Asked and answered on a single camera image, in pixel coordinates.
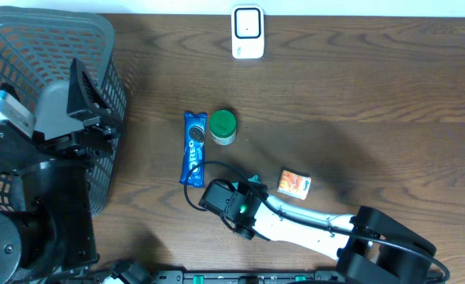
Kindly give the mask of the blue Oreo cookie pack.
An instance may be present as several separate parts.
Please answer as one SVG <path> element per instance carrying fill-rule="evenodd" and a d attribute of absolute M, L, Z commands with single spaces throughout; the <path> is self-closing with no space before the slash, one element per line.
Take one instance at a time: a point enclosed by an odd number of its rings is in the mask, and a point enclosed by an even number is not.
<path fill-rule="evenodd" d="M 204 161 L 204 147 L 207 114 L 184 113 L 184 155 L 180 183 L 202 188 L 204 186 L 204 167 L 195 168 Z"/>

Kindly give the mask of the green lid white jar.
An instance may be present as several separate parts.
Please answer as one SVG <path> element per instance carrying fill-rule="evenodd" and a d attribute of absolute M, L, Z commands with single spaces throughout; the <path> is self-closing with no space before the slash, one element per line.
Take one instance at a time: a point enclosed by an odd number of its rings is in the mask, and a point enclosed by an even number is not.
<path fill-rule="evenodd" d="M 237 134 L 237 119 L 229 110 L 218 110 L 210 118 L 212 139 L 221 146 L 234 142 Z"/>

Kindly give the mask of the orange white snack packet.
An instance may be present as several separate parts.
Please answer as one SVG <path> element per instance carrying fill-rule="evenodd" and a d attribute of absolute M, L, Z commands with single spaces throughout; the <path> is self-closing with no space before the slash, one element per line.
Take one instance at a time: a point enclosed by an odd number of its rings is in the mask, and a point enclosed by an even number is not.
<path fill-rule="evenodd" d="M 305 200 L 309 193 L 311 178 L 296 174 L 289 170 L 283 170 L 280 175 L 277 192 Z"/>

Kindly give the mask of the white teal wet wipes pack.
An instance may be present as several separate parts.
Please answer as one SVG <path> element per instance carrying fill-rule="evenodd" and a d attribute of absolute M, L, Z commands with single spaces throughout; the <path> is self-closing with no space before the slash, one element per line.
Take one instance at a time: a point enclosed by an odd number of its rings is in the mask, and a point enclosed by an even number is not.
<path fill-rule="evenodd" d="M 252 183 L 255 183 L 255 184 L 260 184 L 260 180 L 259 180 L 259 177 L 257 175 L 254 175 L 252 176 L 251 178 L 249 178 L 249 181 L 252 182 Z"/>

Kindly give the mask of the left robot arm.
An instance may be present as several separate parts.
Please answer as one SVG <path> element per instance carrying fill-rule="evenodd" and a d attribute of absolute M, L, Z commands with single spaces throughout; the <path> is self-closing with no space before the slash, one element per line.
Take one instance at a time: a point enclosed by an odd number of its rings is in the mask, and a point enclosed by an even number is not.
<path fill-rule="evenodd" d="M 88 172 L 113 155 L 121 127 L 77 59 L 67 90 L 35 113 L 0 87 L 0 174 L 21 179 L 24 201 L 0 211 L 0 283 L 58 281 L 97 263 Z"/>

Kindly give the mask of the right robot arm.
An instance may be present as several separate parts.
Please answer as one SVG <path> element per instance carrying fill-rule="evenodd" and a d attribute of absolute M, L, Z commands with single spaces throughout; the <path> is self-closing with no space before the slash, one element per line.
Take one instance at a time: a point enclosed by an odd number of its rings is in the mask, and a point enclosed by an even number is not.
<path fill-rule="evenodd" d="M 218 215 L 234 233 L 260 236 L 323 254 L 351 283 L 438 283 L 429 269 L 435 246 L 377 209 L 333 215 L 285 203 L 250 181 L 233 185 L 215 180 L 200 205 Z"/>

